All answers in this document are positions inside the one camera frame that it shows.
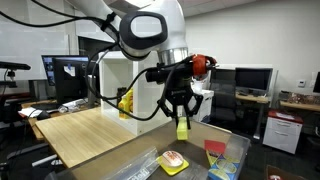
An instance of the computer monitor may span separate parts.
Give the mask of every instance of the computer monitor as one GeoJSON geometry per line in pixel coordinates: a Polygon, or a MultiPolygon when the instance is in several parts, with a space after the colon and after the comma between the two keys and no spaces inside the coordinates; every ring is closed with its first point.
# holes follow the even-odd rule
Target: computer monitor
{"type": "Polygon", "coordinates": [[[237,89],[268,92],[272,68],[236,68],[237,89]]]}
{"type": "Polygon", "coordinates": [[[318,72],[318,76],[317,76],[316,83],[313,88],[313,92],[320,93],[320,72],[318,72]]]}
{"type": "MultiPolygon", "coordinates": [[[[87,61],[83,60],[61,57],[53,58],[53,72],[58,104],[88,96],[88,88],[85,82],[86,66],[87,61]]],[[[93,67],[94,62],[89,65],[89,72],[92,71],[93,67]]]]}
{"type": "Polygon", "coordinates": [[[211,70],[210,82],[214,82],[215,80],[226,80],[226,81],[234,81],[235,80],[236,71],[233,69],[215,69],[211,70]]]}
{"type": "Polygon", "coordinates": [[[85,61],[88,62],[88,56],[77,56],[77,55],[43,55],[42,62],[44,65],[44,69],[46,71],[47,79],[49,86],[55,85],[54,72],[53,72],[53,58],[57,59],[68,59],[74,61],[85,61]]]}

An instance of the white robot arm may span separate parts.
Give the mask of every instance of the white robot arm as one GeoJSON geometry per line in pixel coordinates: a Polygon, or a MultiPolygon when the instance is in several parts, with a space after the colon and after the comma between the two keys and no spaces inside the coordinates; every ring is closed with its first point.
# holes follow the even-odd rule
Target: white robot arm
{"type": "MultiPolygon", "coordinates": [[[[113,13],[103,0],[66,1],[90,17],[107,19],[113,13]]],[[[157,51],[160,63],[170,65],[188,56],[185,22],[177,0],[156,0],[146,8],[126,14],[123,19],[115,16],[110,25],[119,32],[123,54],[131,60],[142,60],[150,51],[157,51]]],[[[117,40],[109,27],[104,31],[117,40]]]]}

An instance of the ceiling light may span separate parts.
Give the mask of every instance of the ceiling light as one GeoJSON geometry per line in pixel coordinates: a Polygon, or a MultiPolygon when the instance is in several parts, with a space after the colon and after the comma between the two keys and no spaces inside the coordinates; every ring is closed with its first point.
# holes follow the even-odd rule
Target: ceiling light
{"type": "Polygon", "coordinates": [[[125,0],[125,1],[139,8],[143,8],[152,4],[154,0],[125,0]]]}

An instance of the ceiling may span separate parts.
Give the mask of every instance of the ceiling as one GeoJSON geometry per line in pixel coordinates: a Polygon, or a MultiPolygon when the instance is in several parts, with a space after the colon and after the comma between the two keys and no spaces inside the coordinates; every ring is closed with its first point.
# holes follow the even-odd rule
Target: ceiling
{"type": "MultiPolygon", "coordinates": [[[[178,0],[184,16],[194,16],[202,13],[216,11],[224,8],[238,6],[241,4],[251,3],[257,0],[178,0]]],[[[117,14],[124,14],[139,10],[138,7],[131,5],[125,0],[104,0],[117,14]]]]}

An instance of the open cardboard box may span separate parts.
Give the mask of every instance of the open cardboard box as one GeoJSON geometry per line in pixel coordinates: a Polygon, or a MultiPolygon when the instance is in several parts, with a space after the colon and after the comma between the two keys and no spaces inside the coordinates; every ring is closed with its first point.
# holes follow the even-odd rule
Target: open cardboard box
{"type": "Polygon", "coordinates": [[[297,176],[297,175],[288,173],[282,169],[279,169],[277,167],[267,165],[266,180],[269,180],[270,175],[278,175],[281,177],[281,180],[306,180],[301,176],[297,176]]]}

